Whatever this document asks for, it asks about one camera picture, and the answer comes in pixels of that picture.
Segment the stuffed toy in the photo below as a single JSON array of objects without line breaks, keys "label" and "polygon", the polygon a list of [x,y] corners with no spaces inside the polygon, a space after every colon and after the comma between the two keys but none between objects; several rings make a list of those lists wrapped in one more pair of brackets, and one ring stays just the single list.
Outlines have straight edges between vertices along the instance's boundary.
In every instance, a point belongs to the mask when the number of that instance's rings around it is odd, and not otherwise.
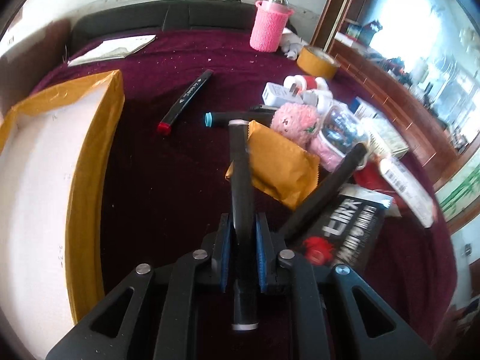
[{"label": "stuffed toy", "polygon": [[285,103],[273,116],[270,128],[306,149],[320,130],[320,115],[316,107]]},{"label": "stuffed toy", "polygon": [[306,44],[308,43],[298,35],[295,35],[288,28],[283,29],[282,38],[280,39],[280,48],[288,59],[295,61],[300,53],[300,50]]}]

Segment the pink bottle cover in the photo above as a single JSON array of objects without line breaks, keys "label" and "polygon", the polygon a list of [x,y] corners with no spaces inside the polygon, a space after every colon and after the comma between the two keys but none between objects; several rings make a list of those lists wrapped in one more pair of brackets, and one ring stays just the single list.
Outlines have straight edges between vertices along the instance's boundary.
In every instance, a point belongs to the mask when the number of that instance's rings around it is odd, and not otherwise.
[{"label": "pink bottle cover", "polygon": [[283,29],[294,10],[289,9],[286,13],[266,10],[262,7],[262,1],[257,1],[255,5],[258,10],[251,31],[250,46],[257,51],[273,53],[280,45]]}]

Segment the white paper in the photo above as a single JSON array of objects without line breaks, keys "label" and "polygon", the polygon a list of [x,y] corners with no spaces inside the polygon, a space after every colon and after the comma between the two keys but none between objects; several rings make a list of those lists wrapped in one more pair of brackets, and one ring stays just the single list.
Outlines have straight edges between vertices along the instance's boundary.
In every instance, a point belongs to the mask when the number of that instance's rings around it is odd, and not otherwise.
[{"label": "white paper", "polygon": [[363,200],[369,200],[375,203],[380,203],[386,209],[390,207],[393,201],[393,198],[390,195],[385,195],[385,193],[368,190],[356,184],[344,184],[339,193],[340,195],[350,196],[352,198],[358,198]]},{"label": "white paper", "polygon": [[145,47],[155,39],[155,35],[131,36],[105,40],[101,45],[68,62],[68,66],[77,66],[90,62],[120,59]]},{"label": "white paper", "polygon": [[410,207],[424,228],[434,223],[434,202],[417,179],[395,157],[384,158],[380,174]]}]

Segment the barcode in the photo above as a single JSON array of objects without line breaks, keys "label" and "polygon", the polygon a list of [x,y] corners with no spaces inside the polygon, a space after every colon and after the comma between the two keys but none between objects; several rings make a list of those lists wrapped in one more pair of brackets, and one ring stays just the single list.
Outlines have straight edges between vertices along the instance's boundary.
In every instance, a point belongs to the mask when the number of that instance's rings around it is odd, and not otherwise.
[{"label": "barcode", "polygon": [[402,182],[399,179],[397,179],[397,176],[395,176],[395,174],[390,169],[388,169],[385,172],[385,176],[387,176],[390,183],[394,187],[396,187],[401,193],[405,192],[405,190],[407,189],[407,186],[402,184]]}]

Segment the metal screw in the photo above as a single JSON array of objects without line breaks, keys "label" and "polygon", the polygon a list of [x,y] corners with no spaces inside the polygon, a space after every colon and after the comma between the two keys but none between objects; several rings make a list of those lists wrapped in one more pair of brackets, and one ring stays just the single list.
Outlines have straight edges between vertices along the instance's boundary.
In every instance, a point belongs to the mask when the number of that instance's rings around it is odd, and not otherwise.
[{"label": "metal screw", "polygon": [[152,267],[149,264],[139,264],[135,268],[135,272],[139,275],[144,275],[149,273],[152,270]]},{"label": "metal screw", "polygon": [[348,268],[346,265],[340,264],[335,267],[335,271],[339,275],[348,275],[350,273],[350,268]]},{"label": "metal screw", "polygon": [[280,257],[285,260],[292,259],[293,256],[295,256],[295,253],[290,249],[284,249],[280,252]]},{"label": "metal screw", "polygon": [[193,258],[196,260],[203,260],[204,258],[207,258],[207,256],[208,253],[203,249],[197,249],[193,252]]}]

